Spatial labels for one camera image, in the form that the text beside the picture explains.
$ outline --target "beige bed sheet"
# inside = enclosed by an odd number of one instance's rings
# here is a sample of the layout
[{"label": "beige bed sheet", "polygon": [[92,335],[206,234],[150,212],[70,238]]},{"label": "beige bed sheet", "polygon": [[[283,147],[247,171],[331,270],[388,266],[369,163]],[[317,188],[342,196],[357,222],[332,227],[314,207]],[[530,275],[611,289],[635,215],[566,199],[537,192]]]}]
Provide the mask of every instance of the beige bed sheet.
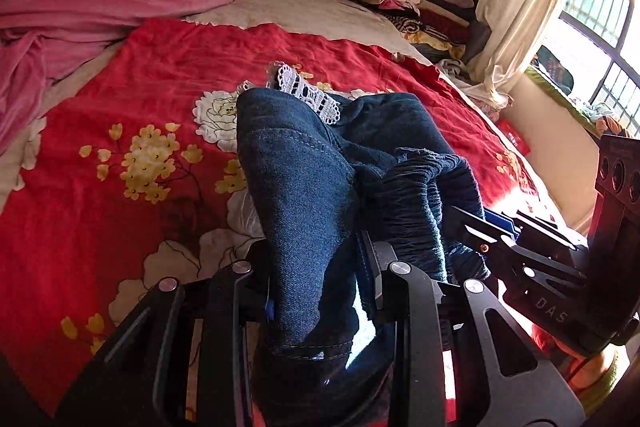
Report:
[{"label": "beige bed sheet", "polygon": [[[232,25],[241,28],[275,23],[291,33],[320,35],[329,40],[348,39],[367,46],[380,46],[392,53],[413,57],[423,64],[431,64],[402,38],[389,20],[347,0],[236,0],[226,6],[187,17],[186,20],[199,24]],[[74,73],[51,87],[43,97],[40,114],[46,115],[49,109],[66,98],[75,96],[82,86],[107,66],[121,45],[118,43],[110,46],[98,57],[86,62]],[[451,84],[444,74],[442,77]],[[464,94],[462,97],[500,136],[505,147],[517,153],[506,136]],[[4,209],[11,191],[21,186],[19,176],[21,166],[25,165],[27,168],[31,166],[28,158],[33,155],[34,148],[37,152],[38,130],[38,123],[34,122],[23,130],[9,149],[0,156],[0,212]],[[543,202],[549,209],[556,209],[542,180],[535,174],[529,163],[522,159]],[[561,219],[559,212],[554,213],[558,219]]]}]

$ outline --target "denim pant leg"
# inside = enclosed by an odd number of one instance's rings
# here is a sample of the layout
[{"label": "denim pant leg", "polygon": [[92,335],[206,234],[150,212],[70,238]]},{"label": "denim pant leg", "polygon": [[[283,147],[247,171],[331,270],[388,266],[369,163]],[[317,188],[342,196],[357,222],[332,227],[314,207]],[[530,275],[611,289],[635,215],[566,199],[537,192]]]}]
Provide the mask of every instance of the denim pant leg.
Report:
[{"label": "denim pant leg", "polygon": [[373,353],[346,370],[358,330],[353,168],[309,107],[270,89],[238,98],[238,153],[276,282],[254,397],[270,427],[331,425],[366,401],[389,363]]}]

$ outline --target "pink blanket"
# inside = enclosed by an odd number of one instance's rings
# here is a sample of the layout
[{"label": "pink blanket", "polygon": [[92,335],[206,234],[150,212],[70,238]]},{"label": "pink blanket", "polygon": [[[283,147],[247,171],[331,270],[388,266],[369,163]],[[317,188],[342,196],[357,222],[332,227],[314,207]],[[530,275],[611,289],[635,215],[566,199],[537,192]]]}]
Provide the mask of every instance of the pink blanket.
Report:
[{"label": "pink blanket", "polygon": [[0,153],[37,115],[44,90],[150,17],[234,0],[0,0]]}]

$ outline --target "red bed sheet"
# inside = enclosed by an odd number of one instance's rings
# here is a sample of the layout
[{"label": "red bed sheet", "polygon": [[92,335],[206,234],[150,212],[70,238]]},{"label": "red bed sheet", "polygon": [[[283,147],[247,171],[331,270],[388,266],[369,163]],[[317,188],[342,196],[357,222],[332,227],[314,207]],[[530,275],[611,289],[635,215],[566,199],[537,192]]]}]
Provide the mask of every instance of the red bed sheet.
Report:
[{"label": "red bed sheet", "polygon": [[516,156],[432,66],[276,25],[148,20],[49,112],[36,166],[0,216],[0,349],[45,411],[159,279],[210,277],[261,237],[234,152],[234,92],[264,85],[274,60],[322,89],[414,93],[486,205],[510,196],[526,208],[524,194],[535,196]]}]

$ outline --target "bed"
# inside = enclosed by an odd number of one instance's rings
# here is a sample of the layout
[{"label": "bed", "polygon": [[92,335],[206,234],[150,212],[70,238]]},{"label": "bed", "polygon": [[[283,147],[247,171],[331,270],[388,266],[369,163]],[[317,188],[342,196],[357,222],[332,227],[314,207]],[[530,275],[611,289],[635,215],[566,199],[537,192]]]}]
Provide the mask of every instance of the bed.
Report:
[{"label": "bed", "polygon": [[[508,139],[388,20],[350,0],[236,0],[150,19],[47,90],[42,117],[0,157],[1,349],[48,414],[159,279],[210,277],[260,238],[234,103],[274,60],[347,98],[414,93],[468,158],[487,206],[561,222]],[[128,151],[160,146],[153,190],[127,185]]]}]

